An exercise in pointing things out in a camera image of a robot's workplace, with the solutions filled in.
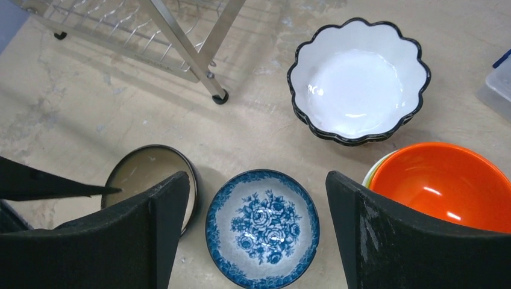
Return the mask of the teal blue bowl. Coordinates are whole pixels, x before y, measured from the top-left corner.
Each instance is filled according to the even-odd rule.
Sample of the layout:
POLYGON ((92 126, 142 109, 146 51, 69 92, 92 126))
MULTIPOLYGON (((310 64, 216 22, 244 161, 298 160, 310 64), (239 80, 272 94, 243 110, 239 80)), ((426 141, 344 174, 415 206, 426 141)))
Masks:
POLYGON ((174 173, 184 171, 189 176, 189 199, 181 235, 195 223, 201 209, 203 181, 196 166, 180 151, 163 144, 149 144, 123 157, 114 167, 105 185, 122 189, 120 193, 103 195, 101 208, 142 193, 174 173))

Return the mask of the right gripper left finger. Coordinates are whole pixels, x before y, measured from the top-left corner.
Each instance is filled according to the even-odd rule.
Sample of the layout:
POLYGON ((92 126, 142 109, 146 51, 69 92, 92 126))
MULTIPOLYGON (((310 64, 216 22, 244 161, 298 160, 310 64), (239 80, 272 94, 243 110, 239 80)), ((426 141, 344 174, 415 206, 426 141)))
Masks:
POLYGON ((2 288, 167 288, 189 198, 177 172, 61 224, 1 235, 2 288))

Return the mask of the white fluted bowl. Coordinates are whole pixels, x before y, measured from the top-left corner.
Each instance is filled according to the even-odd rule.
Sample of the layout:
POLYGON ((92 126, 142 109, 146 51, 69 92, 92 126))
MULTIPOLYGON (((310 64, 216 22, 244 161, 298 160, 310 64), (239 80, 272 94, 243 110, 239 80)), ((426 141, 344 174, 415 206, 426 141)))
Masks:
POLYGON ((431 70, 420 43, 392 22, 354 17, 320 27, 287 71, 292 108, 351 140, 393 131, 423 105, 431 70))
POLYGON ((381 135, 365 136, 365 137, 362 137, 360 140, 351 140, 351 139, 347 139, 345 137, 341 137, 337 134, 320 132, 319 129, 315 128, 312 124, 310 124, 307 121, 307 116, 302 111, 300 111, 300 109, 293 108, 293 112, 295 113, 296 117, 300 121, 302 121, 304 124, 306 124, 309 127, 309 130, 312 132, 312 134, 314 136, 321 138, 323 140, 334 141, 342 146, 348 146, 348 147, 360 146, 360 145, 363 145, 365 143, 370 143, 370 142, 385 141, 385 140, 391 138, 393 136, 393 134, 397 131, 397 129, 399 129, 401 126, 409 123, 416 114, 416 112, 415 112, 413 114, 410 114, 409 116, 406 116, 403 120, 403 123, 398 125, 393 131, 389 131, 389 132, 386 132, 381 135))

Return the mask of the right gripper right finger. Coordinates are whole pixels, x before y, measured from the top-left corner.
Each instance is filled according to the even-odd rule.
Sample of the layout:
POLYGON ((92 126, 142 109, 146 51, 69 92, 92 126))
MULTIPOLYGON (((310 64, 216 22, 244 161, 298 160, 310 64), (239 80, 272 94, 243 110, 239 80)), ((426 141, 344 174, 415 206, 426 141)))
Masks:
POLYGON ((335 170, 325 187, 349 288, 509 288, 510 235, 446 222, 335 170))

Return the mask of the red-orange bowl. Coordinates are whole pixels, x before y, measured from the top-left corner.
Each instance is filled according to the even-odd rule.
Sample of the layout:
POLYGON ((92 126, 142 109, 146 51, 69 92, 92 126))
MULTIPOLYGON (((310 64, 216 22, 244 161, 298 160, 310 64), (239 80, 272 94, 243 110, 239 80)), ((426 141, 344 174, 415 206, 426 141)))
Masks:
POLYGON ((411 209, 458 225, 510 232, 510 180, 459 145, 417 143, 387 155, 365 184, 411 209))

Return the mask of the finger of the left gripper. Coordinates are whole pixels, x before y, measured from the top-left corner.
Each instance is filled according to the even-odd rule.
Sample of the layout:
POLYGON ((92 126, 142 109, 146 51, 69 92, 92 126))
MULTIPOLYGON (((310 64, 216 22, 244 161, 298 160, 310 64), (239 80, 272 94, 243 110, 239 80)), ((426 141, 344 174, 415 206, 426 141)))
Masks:
POLYGON ((13 201, 114 194, 120 188, 83 184, 1 157, 1 199, 13 201))

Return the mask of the metal two-tier dish rack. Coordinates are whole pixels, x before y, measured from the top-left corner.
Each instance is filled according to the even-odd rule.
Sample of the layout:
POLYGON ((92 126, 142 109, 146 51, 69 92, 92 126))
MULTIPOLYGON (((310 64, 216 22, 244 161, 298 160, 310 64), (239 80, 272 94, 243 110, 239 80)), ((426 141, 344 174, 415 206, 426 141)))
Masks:
POLYGON ((243 1, 16 1, 58 40, 109 49, 194 83, 216 104, 229 94, 215 77, 215 56, 243 1))

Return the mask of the white blue floral bowl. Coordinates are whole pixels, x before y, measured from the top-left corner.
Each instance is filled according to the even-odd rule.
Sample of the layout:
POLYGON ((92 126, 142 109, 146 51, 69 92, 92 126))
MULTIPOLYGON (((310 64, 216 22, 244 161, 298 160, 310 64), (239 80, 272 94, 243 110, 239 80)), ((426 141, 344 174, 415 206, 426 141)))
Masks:
POLYGON ((207 211, 205 239, 219 271, 243 288, 283 288, 301 277, 319 244, 307 190, 285 173, 254 169, 227 181, 207 211))

